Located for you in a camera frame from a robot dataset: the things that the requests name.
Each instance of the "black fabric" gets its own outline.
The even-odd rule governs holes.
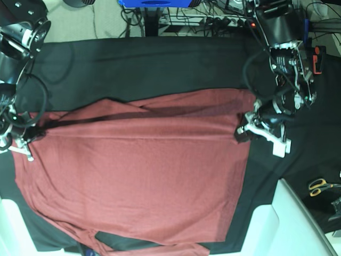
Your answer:
[[[0,154],[0,163],[0,197],[17,203],[37,250],[49,252],[76,246],[75,240],[36,215],[27,205],[14,181],[14,161],[11,153]]]
[[[322,2],[324,2],[326,4],[337,4],[337,5],[340,5],[340,1],[339,0],[323,0]]]
[[[244,88],[242,65],[256,51],[259,51],[259,46],[247,38],[156,37],[46,44],[33,73],[47,84],[50,93],[48,110],[73,110],[107,97],[126,102],[207,88]],[[307,203],[324,231],[338,228],[337,225],[325,225],[328,213],[324,207],[315,209],[314,202],[323,201],[322,196],[327,196],[326,192],[310,204],[306,200],[307,180],[324,175],[324,170],[331,173],[337,169],[340,155],[337,115],[338,92],[341,89],[337,87],[337,81],[341,62],[327,57],[325,64],[325,73],[315,79],[319,88],[315,106],[310,111],[303,110],[297,117],[298,121],[288,129],[288,136],[293,140],[291,154],[280,159],[272,156],[272,145],[264,139],[251,143],[243,190],[226,241],[205,243],[211,253],[240,251],[253,210],[272,202],[277,180],[283,176]],[[249,76],[260,93],[273,91],[274,76],[266,56],[251,66]],[[29,81],[19,93],[19,110],[39,110],[40,91],[34,81]],[[11,154],[0,157],[4,166],[0,180],[12,182],[10,185],[8,181],[8,186],[0,183],[0,195],[13,199],[19,207],[27,207],[13,182]],[[333,177],[335,180],[331,181],[336,181],[337,176],[333,174]],[[329,204],[328,200],[325,199],[324,205]],[[41,238],[45,234],[39,228],[45,230],[49,224],[42,219],[27,221],[28,218],[39,218],[33,212],[23,212],[23,215],[26,215],[25,222],[39,250],[50,250],[51,244],[56,248],[74,244],[71,239],[66,239],[65,234],[52,231],[46,243]],[[98,233],[96,237],[115,250],[156,246],[147,241],[106,233]]]

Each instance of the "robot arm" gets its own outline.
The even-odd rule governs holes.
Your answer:
[[[34,124],[16,115],[14,101],[17,84],[51,27],[46,15],[42,0],[0,0],[0,153],[10,149],[30,161],[27,143]],[[11,146],[14,140],[17,147]]]
[[[274,144],[274,155],[284,157],[291,145],[285,135],[285,122],[316,98],[312,61],[303,43],[303,26],[299,26],[302,22],[291,0],[243,1],[245,13],[255,20],[266,42],[276,92],[270,99],[258,97],[235,137],[239,142],[253,136],[265,137]],[[33,158],[27,144],[34,137],[34,123],[25,123],[25,116],[16,115],[14,101],[18,81],[39,53],[50,29],[46,15],[42,0],[0,0],[0,153],[10,149],[28,155],[30,160]],[[20,119],[21,125],[9,117]],[[13,140],[17,148],[11,146]]]
[[[245,114],[234,135],[239,142],[265,137],[273,143],[273,154],[284,157],[291,147],[285,122],[292,121],[298,110],[310,107],[316,99],[312,55],[303,42],[302,19],[290,0],[250,0],[246,1],[245,10],[256,21],[266,42],[264,51],[269,55],[277,86],[270,99],[260,99],[256,93],[254,111]]]

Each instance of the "orange scissors handle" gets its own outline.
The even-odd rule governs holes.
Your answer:
[[[323,179],[323,178],[321,178],[321,179],[316,179],[316,180],[314,180],[313,182],[311,182],[311,183],[309,184],[308,189],[309,189],[309,190],[313,190],[313,189],[319,188],[319,187],[321,187],[321,186],[323,186],[323,185],[325,185],[325,184],[327,184],[327,182],[326,182],[325,179]]]
[[[321,190],[321,189],[315,188],[315,189],[313,189],[313,190],[311,190],[311,191],[309,192],[309,195],[310,195],[311,197],[314,197],[314,196],[320,195],[321,193],[322,193],[322,190]]]

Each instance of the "floor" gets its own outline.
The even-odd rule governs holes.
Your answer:
[[[320,2],[320,0],[301,0],[302,6],[306,8],[313,1]],[[44,2],[49,9],[48,18],[52,21],[52,28],[46,38],[46,42],[117,38],[126,29],[126,23],[120,15],[121,6],[116,0],[97,0],[94,5],[82,8],[69,7],[62,0],[44,0]],[[331,6],[336,12],[341,14],[341,6]],[[170,8],[170,11],[175,13],[176,8]],[[313,21],[338,17],[336,13],[322,4],[310,5],[308,13]],[[140,37],[140,27],[132,27],[131,36]],[[341,36],[339,34],[336,36],[341,41]],[[326,45],[329,54],[341,56],[341,46],[336,36],[324,35],[314,40],[314,44]]]

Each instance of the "metal bracket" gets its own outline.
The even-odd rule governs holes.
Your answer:
[[[291,150],[291,140],[287,139],[285,136],[285,126],[281,125],[281,137],[278,138],[274,134],[272,134],[269,130],[258,127],[254,122],[255,114],[252,112],[248,112],[245,114],[245,118],[247,120],[247,124],[244,125],[241,129],[237,129],[238,133],[250,131],[253,134],[257,134],[267,139],[273,143],[272,154],[278,157],[285,157],[286,154],[290,154]]]
[[[3,138],[0,138],[0,146],[2,147],[5,146],[6,144],[3,140],[4,140]],[[18,147],[10,146],[8,150],[0,151],[0,154],[8,152],[10,150],[19,154],[26,155],[27,160],[30,162],[33,162],[34,158],[32,156],[31,150],[29,149],[27,143],[23,139],[16,139],[15,143],[17,144]]]

